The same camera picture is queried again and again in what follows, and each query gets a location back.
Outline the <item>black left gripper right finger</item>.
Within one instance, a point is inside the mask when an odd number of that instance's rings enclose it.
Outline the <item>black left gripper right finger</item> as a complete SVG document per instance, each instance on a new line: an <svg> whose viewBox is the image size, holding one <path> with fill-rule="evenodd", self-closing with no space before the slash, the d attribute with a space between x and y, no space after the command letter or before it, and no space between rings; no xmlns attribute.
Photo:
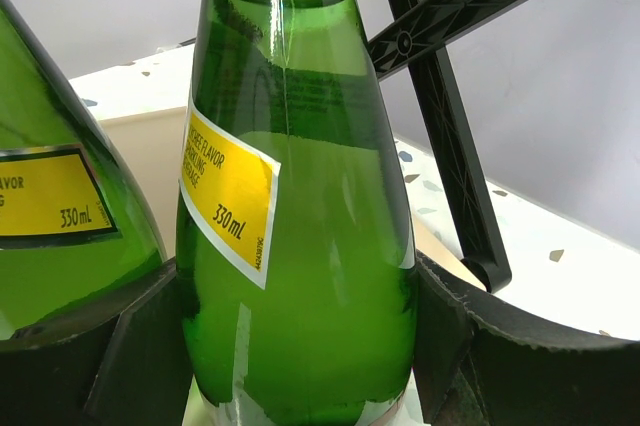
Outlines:
<svg viewBox="0 0 640 426"><path fill-rule="evenodd" d="M431 425L636 425L639 345L545 320L416 259L414 377Z"/></svg>

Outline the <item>green Perrier bottle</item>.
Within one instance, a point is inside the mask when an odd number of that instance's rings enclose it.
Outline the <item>green Perrier bottle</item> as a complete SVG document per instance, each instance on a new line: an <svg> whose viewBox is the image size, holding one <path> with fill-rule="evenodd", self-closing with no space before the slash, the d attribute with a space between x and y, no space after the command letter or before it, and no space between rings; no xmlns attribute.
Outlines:
<svg viewBox="0 0 640 426"><path fill-rule="evenodd" d="M202 0L176 270L214 425L389 425L411 213L356 0Z"/></svg>
<svg viewBox="0 0 640 426"><path fill-rule="evenodd" d="M1 1L1 336L158 268L166 253L117 149Z"/></svg>

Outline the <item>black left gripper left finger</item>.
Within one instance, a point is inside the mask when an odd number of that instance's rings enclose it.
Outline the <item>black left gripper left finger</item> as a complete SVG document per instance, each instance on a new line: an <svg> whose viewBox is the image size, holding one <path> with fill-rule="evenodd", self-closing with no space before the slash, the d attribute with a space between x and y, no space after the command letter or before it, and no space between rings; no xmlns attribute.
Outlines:
<svg viewBox="0 0 640 426"><path fill-rule="evenodd" d="M192 368L174 260L1 343L4 425L179 425Z"/></svg>

